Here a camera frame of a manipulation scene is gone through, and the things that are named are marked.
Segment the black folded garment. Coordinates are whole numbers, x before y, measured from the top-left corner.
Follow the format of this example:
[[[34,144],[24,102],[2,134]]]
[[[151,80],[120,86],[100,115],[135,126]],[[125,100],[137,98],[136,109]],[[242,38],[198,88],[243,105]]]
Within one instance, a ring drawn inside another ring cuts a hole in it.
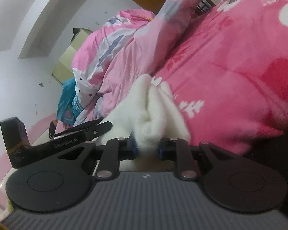
[[[100,118],[100,119],[97,119],[94,121],[85,122],[85,123],[80,124],[78,126],[66,129],[65,131],[62,131],[60,133],[55,133],[53,136],[58,137],[58,136],[65,135],[65,134],[70,133],[70,132],[85,130],[87,128],[94,127],[94,126],[98,125],[102,120],[103,120],[103,118]]]

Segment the pink patterned duvet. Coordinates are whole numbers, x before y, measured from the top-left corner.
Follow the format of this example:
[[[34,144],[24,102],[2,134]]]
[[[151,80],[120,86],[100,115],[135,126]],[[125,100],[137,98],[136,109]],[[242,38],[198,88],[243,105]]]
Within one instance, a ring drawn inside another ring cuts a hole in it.
[[[76,126],[106,117],[142,74],[153,75],[180,40],[203,0],[166,0],[157,14],[120,11],[92,32],[71,61],[56,117]]]

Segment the cream white fleece sweater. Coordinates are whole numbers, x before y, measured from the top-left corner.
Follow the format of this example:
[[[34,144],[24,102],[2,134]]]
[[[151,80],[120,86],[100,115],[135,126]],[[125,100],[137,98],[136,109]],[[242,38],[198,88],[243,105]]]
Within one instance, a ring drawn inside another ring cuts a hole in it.
[[[158,158],[161,139],[191,140],[169,84],[164,81],[155,86],[151,80],[148,74],[135,80],[127,97],[104,119],[112,123],[112,129],[95,139],[96,144],[103,145],[110,139],[134,136],[139,153],[135,160],[121,161],[121,171],[170,171],[174,163]]]

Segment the pink floral bed blanket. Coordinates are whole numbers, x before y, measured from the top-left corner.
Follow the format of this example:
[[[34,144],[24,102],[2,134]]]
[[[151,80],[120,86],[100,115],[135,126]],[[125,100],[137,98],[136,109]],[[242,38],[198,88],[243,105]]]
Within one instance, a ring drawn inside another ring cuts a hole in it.
[[[190,22],[153,81],[169,83],[193,145],[243,154],[288,133],[288,0],[222,0]]]

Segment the pink padded headboard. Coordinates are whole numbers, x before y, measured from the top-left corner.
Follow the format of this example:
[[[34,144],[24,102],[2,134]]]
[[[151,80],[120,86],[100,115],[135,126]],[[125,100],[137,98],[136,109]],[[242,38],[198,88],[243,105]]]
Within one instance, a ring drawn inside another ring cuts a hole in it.
[[[52,113],[47,117],[42,118],[34,126],[31,126],[26,133],[26,137],[21,143],[26,143],[31,146],[36,146],[50,140],[49,127],[50,123],[56,119],[56,114]],[[4,153],[0,156],[0,211],[3,211],[6,207],[7,196],[5,191],[5,179],[12,173],[12,166],[10,159],[4,150]]]

